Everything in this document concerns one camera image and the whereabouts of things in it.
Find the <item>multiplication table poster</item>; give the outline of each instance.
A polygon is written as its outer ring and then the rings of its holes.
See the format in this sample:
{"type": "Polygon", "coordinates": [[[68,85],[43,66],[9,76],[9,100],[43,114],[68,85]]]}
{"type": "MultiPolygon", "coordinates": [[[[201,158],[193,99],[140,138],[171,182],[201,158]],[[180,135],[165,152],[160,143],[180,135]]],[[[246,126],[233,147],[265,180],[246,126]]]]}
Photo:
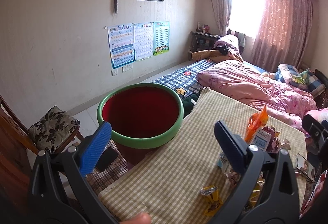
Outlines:
{"type": "Polygon", "coordinates": [[[154,56],[168,52],[170,47],[170,22],[155,22],[154,31],[154,56]]]}
{"type": "Polygon", "coordinates": [[[134,24],[134,51],[136,52],[136,61],[154,55],[153,22],[134,24]]]}
{"type": "Polygon", "coordinates": [[[108,37],[113,69],[136,61],[132,23],[108,27],[108,37]]]}

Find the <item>blue gripper pad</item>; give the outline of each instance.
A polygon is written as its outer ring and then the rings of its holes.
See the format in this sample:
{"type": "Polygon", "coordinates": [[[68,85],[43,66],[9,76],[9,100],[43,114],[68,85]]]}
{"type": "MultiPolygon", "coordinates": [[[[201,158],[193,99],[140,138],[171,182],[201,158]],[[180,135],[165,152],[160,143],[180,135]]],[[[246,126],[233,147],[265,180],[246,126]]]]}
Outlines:
{"type": "Polygon", "coordinates": [[[246,142],[239,135],[232,134],[223,121],[215,124],[214,135],[233,170],[244,175],[247,169],[246,149],[248,146],[246,142]]]}
{"type": "Polygon", "coordinates": [[[82,177],[91,173],[112,136],[111,125],[104,121],[93,134],[91,142],[80,157],[80,173],[82,177]]]}

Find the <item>bright window light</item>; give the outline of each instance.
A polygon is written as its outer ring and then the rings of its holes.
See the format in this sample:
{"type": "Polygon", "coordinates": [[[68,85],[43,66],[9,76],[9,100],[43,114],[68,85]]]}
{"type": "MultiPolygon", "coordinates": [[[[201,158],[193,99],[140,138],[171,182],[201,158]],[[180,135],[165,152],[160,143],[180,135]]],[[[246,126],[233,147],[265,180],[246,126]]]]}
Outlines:
{"type": "Polygon", "coordinates": [[[260,27],[265,0],[232,0],[228,28],[255,38],[260,27]]]}

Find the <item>floral cushion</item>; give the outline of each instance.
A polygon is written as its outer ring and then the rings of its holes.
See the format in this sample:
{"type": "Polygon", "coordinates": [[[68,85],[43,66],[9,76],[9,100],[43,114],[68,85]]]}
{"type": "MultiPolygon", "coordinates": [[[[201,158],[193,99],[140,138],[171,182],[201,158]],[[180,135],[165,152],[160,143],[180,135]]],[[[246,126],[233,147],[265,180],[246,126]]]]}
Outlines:
{"type": "Polygon", "coordinates": [[[28,135],[38,150],[44,149],[53,153],[79,125],[77,119],[54,106],[28,129],[28,135]]]}

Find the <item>trash can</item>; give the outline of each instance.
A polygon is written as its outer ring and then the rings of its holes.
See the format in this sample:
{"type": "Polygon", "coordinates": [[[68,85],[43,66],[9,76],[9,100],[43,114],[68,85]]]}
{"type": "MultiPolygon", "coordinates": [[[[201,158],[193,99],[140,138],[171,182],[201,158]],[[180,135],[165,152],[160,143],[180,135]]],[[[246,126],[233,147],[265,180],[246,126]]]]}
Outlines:
{"type": "Polygon", "coordinates": [[[128,163],[165,145],[177,134],[183,120],[182,101],[172,89],[139,83],[107,95],[97,110],[99,125],[112,126],[112,140],[128,163]]]}

